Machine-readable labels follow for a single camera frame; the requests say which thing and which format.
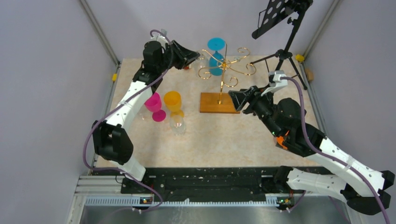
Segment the blue wine glass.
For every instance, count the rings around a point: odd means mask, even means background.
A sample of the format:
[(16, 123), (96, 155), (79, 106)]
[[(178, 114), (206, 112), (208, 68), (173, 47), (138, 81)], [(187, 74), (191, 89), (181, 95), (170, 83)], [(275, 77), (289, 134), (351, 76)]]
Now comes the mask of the blue wine glass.
[(207, 43), (207, 47), (214, 51), (213, 56), (210, 56), (209, 59), (209, 72), (213, 76), (221, 76), (222, 69), (219, 67), (221, 63), (224, 61), (224, 56), (219, 53), (226, 46), (225, 41), (222, 38), (214, 37), (210, 39)]

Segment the gold wire glass rack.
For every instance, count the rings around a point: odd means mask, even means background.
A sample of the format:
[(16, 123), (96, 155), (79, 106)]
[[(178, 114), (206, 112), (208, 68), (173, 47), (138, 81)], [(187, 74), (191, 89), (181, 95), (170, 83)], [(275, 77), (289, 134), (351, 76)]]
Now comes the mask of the gold wire glass rack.
[[(231, 68), (232, 64), (238, 63), (242, 59), (244, 59), (250, 55), (250, 50), (247, 48), (238, 48), (238, 52), (245, 53), (246, 55), (243, 56), (242, 58), (236, 59), (234, 61), (227, 60), (226, 55), (223, 55), (224, 61), (219, 66), (223, 70), (222, 75), (221, 75), (220, 91), (219, 92), (202, 92), (201, 93), (200, 107), (199, 107), (200, 113), (220, 113), (220, 114), (239, 114), (240, 113), (239, 111), (235, 111), (232, 100), (231, 100), (230, 96), (228, 95), (228, 93), (223, 92), (223, 88), (225, 86), (229, 87), (229, 88), (236, 87), (239, 83), (238, 78), (230, 77), (229, 82), (234, 81), (235, 84), (229, 85), (225, 82), (225, 72), (226, 72), (226, 70), (232, 70), (234, 72), (237, 72), (237, 73), (240, 73), (243, 75), (251, 76), (256, 73), (256, 68), (252, 63), (246, 64), (246, 69), (249, 69), (250, 67), (254, 68), (254, 72), (252, 72), (252, 73), (245, 73), (245, 72), (241, 72), (241, 71)], [(209, 67), (209, 59), (210, 59), (210, 56), (213, 56), (213, 55), (206, 49), (199, 50), (198, 53), (203, 53), (206, 56), (206, 58), (208, 60), (208, 64), (207, 64), (207, 67), (201, 68), (200, 70), (198, 70), (197, 75), (201, 79), (204, 79), (204, 80), (209, 79), (213, 76), (209, 72), (209, 68), (210, 68)]]

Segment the yellow wine glass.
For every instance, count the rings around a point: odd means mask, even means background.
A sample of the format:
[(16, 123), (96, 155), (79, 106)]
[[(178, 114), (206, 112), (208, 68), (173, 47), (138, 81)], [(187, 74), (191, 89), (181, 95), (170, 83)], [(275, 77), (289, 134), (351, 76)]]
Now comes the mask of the yellow wine glass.
[(170, 111), (170, 116), (181, 116), (184, 117), (184, 112), (181, 109), (182, 99), (181, 95), (177, 91), (169, 91), (163, 97), (165, 106)]

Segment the magenta wine glass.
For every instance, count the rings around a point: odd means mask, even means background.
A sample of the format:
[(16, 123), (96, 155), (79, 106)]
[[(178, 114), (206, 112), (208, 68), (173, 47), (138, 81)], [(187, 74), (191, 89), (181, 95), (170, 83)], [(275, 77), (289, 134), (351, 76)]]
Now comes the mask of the magenta wine glass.
[(144, 106), (152, 112), (153, 121), (162, 122), (165, 120), (166, 112), (162, 109), (162, 101), (158, 93), (155, 92), (148, 100), (146, 100)]

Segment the clear glass front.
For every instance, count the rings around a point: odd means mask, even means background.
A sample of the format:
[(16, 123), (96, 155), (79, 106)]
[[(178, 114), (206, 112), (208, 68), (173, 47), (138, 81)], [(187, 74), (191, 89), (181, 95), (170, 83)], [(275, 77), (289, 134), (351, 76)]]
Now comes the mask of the clear glass front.
[(181, 115), (174, 115), (170, 118), (170, 128), (176, 136), (185, 134), (186, 124)]

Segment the clear glass back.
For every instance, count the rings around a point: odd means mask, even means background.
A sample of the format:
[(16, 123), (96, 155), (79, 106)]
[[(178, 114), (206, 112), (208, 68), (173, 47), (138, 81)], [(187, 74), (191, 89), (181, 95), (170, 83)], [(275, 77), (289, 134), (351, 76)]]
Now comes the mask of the clear glass back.
[(206, 56), (203, 53), (200, 53), (198, 58), (195, 60), (193, 67), (196, 71), (198, 71), (201, 68), (207, 67), (207, 64), (208, 64), (208, 60)]

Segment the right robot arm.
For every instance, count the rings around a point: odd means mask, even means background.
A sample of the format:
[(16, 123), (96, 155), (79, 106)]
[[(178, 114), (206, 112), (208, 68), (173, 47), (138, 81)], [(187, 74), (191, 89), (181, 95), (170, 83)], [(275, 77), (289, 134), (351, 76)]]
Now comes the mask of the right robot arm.
[(385, 213), (391, 200), (387, 189), (394, 184), (395, 174), (371, 169), (355, 160), (322, 131), (306, 123), (303, 98), (298, 101), (284, 98), (275, 103), (269, 86), (252, 86), (230, 91), (229, 95), (236, 110), (258, 117), (278, 140), (280, 148), (329, 171), (320, 175), (283, 166), (274, 176), (277, 191), (311, 191), (338, 199), (365, 215)]

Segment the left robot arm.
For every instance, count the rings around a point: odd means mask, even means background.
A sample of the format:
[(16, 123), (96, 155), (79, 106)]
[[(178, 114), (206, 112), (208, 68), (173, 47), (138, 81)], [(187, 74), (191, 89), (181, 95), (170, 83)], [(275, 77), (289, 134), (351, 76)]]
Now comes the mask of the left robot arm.
[(144, 45), (142, 54), (141, 66), (124, 97), (109, 115), (92, 126), (95, 153), (114, 164), (121, 173), (130, 175), (132, 187), (139, 193), (149, 189), (150, 181), (144, 177), (144, 166), (133, 157), (134, 146), (127, 129), (140, 108), (157, 90), (164, 72), (171, 68), (181, 70), (199, 56), (198, 52), (186, 49), (176, 41), (149, 41)]

